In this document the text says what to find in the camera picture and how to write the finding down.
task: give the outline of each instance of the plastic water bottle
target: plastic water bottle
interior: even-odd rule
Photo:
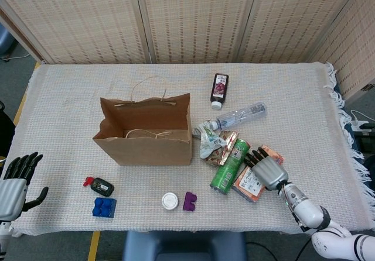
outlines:
[[[258,102],[245,108],[220,115],[216,120],[210,121],[210,127],[216,129],[227,129],[242,122],[253,121],[267,114],[265,103]]]

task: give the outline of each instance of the table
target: table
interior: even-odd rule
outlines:
[[[167,96],[191,93],[193,126],[215,117],[209,101],[215,73],[230,75],[222,113],[256,101],[268,106],[266,118],[238,127],[242,139],[280,152],[290,180],[333,219],[353,230],[373,227],[338,109],[323,89],[329,84],[324,64],[42,65],[30,82],[9,158],[43,153],[28,200],[44,186],[50,192],[41,206],[15,221],[16,230],[31,235],[162,229],[300,232],[275,192],[265,192],[256,204],[233,191],[227,196],[214,192],[209,183],[216,168],[199,159],[198,141],[190,166],[120,167],[91,139],[103,119],[99,98],[129,99],[133,85],[155,74],[167,79]],[[162,91],[160,83],[149,80],[136,99]],[[82,186],[86,176],[115,185],[113,219],[92,217],[97,194]],[[161,198],[168,191],[180,201],[187,191],[197,194],[196,211],[163,209]]]

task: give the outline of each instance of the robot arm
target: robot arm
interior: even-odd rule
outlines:
[[[268,190],[278,190],[302,231],[317,229],[312,237],[316,252],[328,259],[375,261],[375,238],[354,235],[331,220],[328,211],[316,206],[293,183],[288,182],[288,173],[262,148],[248,154],[245,163],[253,168]]]
[[[47,196],[48,187],[45,187],[36,200],[25,202],[35,167],[42,157],[42,154],[33,153],[21,159],[16,158],[10,163],[4,179],[0,181],[0,260],[4,260],[13,234],[11,222],[17,219],[22,211],[41,204]]]

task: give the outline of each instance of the green can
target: green can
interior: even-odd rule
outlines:
[[[245,140],[237,139],[224,166],[216,172],[210,186],[222,194],[228,194],[249,149],[250,145]]]

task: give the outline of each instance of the paper bag handle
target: paper bag handle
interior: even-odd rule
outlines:
[[[161,133],[153,133],[151,131],[148,131],[146,129],[141,129],[141,128],[136,128],[136,129],[132,129],[131,131],[129,131],[126,135],[125,135],[125,139],[128,138],[129,134],[134,132],[134,131],[146,131],[148,133],[151,133],[153,135],[155,135],[155,139],[158,138],[158,136],[167,136],[167,135],[170,135],[172,134],[172,131],[164,131],[164,132],[161,132]]]
[[[161,98],[160,98],[160,101],[163,101],[163,99],[164,99],[164,97],[165,97],[165,94],[166,94],[166,80],[165,80],[165,78],[163,78],[163,77],[161,77],[161,76],[159,76],[159,75],[152,75],[151,77],[145,78],[143,81],[140,81],[138,84],[136,84],[136,85],[133,87],[133,89],[131,90],[131,95],[130,95],[130,101],[131,101],[131,102],[133,102],[133,92],[134,92],[134,89],[135,89],[138,85],[140,85],[142,82],[144,82],[144,81],[146,81],[146,80],[149,80],[150,78],[161,78],[161,79],[163,79],[163,81],[164,81],[164,94],[163,94],[163,96],[161,96]]]

